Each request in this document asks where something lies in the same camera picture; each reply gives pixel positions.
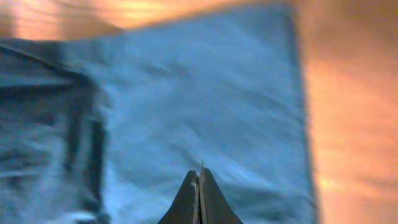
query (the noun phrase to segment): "wooden table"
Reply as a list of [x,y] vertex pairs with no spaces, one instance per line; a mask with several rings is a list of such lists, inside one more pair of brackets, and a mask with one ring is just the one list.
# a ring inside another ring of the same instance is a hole
[[[77,39],[232,0],[0,0],[0,35]],[[297,7],[324,223],[398,223],[398,1]]]

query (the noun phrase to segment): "denim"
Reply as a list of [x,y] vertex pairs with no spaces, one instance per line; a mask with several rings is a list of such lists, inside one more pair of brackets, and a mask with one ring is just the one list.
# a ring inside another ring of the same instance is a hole
[[0,39],[0,222],[157,223],[204,161],[244,223],[316,223],[292,14]]

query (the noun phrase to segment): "orange surface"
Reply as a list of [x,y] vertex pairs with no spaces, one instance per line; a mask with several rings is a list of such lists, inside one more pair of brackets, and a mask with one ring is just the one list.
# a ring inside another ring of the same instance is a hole
[[[77,39],[233,1],[0,0],[0,35]],[[398,1],[293,4],[322,220],[398,223]]]

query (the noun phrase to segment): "blue fabric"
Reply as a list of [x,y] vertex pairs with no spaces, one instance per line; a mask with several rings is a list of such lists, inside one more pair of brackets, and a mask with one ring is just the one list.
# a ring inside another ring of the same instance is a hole
[[244,223],[316,223],[291,14],[243,6],[96,39],[1,39],[2,220],[157,223],[204,161]]

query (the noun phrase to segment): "wooden surface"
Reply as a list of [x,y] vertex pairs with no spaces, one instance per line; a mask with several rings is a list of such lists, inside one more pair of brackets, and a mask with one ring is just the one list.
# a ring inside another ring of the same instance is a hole
[[[77,39],[231,0],[0,0],[0,35]],[[323,222],[398,223],[398,1],[298,9]]]

